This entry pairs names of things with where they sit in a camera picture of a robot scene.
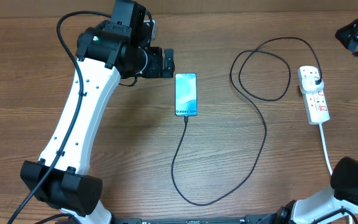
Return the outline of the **blue Galaxy smartphone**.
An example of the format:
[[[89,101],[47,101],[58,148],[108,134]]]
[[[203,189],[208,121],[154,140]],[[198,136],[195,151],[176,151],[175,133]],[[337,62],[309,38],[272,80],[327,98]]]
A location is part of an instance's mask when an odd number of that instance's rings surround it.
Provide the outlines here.
[[[196,116],[197,114],[197,76],[195,73],[177,73],[175,75],[175,115]]]

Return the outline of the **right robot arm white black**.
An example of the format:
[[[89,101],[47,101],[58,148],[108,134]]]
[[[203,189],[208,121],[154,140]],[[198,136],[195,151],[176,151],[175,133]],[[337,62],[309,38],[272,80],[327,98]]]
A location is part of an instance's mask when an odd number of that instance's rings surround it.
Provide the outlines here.
[[[358,18],[337,30],[335,37],[358,57]],[[321,67],[302,66],[298,69],[300,91],[309,124],[321,126],[330,119],[324,94]],[[346,215],[356,221],[358,214],[358,161],[342,158],[330,167],[330,184],[325,189],[303,199],[293,200],[276,213],[263,218],[245,216],[245,221],[257,223],[330,223]]]

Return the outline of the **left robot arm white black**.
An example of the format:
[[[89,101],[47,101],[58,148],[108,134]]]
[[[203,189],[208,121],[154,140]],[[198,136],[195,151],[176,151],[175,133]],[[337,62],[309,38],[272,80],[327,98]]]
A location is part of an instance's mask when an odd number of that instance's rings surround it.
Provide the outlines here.
[[[151,46],[157,25],[135,1],[116,1],[112,14],[78,37],[69,53],[75,74],[51,140],[20,176],[30,197],[74,223],[114,223],[101,200],[103,182],[89,175],[91,151],[113,91],[127,78],[171,78],[173,50]]]

